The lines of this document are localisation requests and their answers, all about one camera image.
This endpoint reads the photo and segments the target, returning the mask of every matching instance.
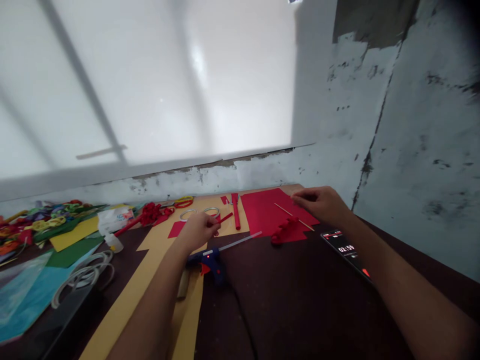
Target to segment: skewer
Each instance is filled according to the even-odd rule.
[[[274,202],[275,205],[277,205],[280,209],[282,209],[284,212],[286,212],[288,215],[290,216],[293,216],[291,213],[289,213],[287,210],[285,210],[283,207],[281,207],[280,205],[278,205],[277,203]],[[315,232],[315,230],[313,228],[311,228],[310,226],[308,226],[306,223],[304,223],[302,220],[298,219],[299,222],[301,222],[303,225],[305,225],[307,228],[309,228],[310,230],[312,230],[313,232]]]

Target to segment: phone screen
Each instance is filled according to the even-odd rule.
[[[352,265],[357,271],[359,271],[364,278],[371,282],[369,272],[362,266],[362,262],[359,259],[357,251],[352,245],[349,244],[347,238],[342,234],[340,230],[324,232],[323,234],[321,234],[321,237],[333,249],[335,249],[337,253],[342,255],[342,257],[347,260],[350,265]]]

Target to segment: right hand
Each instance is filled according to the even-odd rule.
[[[201,248],[212,237],[218,236],[220,227],[216,218],[202,211],[188,218],[175,242],[182,244],[190,254]]]
[[[340,195],[330,186],[305,188],[294,193],[291,199],[318,220],[337,229],[355,218]]]

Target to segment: forearm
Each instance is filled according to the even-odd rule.
[[[467,359],[477,325],[356,216],[341,228],[417,359]]]
[[[164,359],[182,271],[190,252],[181,241],[168,249],[108,359]]]

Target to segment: glue bottle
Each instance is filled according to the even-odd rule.
[[[106,234],[105,235],[105,242],[110,247],[114,253],[119,253],[124,249],[123,244],[120,242],[119,238],[116,237],[114,234]]]

